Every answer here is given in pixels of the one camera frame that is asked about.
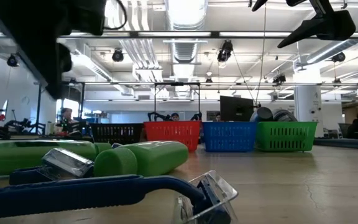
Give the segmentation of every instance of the window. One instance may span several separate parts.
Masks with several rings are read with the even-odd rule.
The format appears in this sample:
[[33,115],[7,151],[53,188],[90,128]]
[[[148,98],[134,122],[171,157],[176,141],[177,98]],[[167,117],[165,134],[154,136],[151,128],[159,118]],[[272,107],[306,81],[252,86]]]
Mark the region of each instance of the window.
[[[62,107],[62,100],[57,100],[56,101],[56,122],[58,120],[60,120],[60,109]],[[73,110],[73,112],[71,113],[71,117],[72,118],[77,118],[78,117],[78,110],[80,109],[80,104],[77,101],[74,100],[69,100],[69,99],[64,99],[63,100],[63,107],[64,108],[70,108]]]
[[73,110],[71,117],[77,118],[78,117],[78,110],[80,108],[80,104],[77,101],[64,99],[63,101],[64,108],[70,108]]

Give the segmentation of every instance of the laundry basket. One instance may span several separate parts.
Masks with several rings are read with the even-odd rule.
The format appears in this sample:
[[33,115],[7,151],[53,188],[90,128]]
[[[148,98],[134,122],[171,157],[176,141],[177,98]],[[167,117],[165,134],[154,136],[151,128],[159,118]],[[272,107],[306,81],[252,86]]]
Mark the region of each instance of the laundry basket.
[[197,150],[201,121],[150,121],[145,122],[148,141],[178,141],[190,152]]
[[260,122],[256,148],[265,152],[310,151],[317,122]]
[[94,142],[133,144],[140,141],[143,124],[90,124]]
[[204,122],[205,151],[253,151],[256,127],[255,122]]

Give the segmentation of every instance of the computer monitor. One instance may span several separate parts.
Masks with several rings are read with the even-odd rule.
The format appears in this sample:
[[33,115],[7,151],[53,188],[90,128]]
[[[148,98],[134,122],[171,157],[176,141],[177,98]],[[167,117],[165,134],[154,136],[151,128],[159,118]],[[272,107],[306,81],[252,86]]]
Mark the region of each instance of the computer monitor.
[[253,113],[253,100],[239,97],[221,96],[222,121],[249,121]]

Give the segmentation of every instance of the metal pole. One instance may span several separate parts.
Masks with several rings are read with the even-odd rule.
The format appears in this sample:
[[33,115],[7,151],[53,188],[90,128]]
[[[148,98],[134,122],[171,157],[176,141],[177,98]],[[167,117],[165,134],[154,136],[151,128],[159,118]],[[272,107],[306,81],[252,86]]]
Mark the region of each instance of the metal pole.
[[38,88],[38,102],[37,102],[37,117],[35,119],[35,133],[38,134],[38,124],[40,121],[40,110],[41,110],[41,94],[42,94],[42,85],[39,84],[39,88]]
[[154,84],[154,113],[157,112],[157,84]]
[[81,89],[81,108],[80,108],[80,119],[82,119],[82,111],[84,110],[84,100],[85,100],[85,83],[81,83],[82,84],[82,89]]
[[200,98],[201,98],[201,85],[198,85],[198,112],[199,112],[199,113],[201,113]]

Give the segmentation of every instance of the blue basket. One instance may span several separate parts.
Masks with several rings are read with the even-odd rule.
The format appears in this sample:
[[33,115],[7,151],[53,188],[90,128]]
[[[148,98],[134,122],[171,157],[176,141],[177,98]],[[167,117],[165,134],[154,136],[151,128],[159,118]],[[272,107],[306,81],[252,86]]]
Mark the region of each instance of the blue basket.
[[256,127],[256,122],[204,122],[205,151],[253,151]]

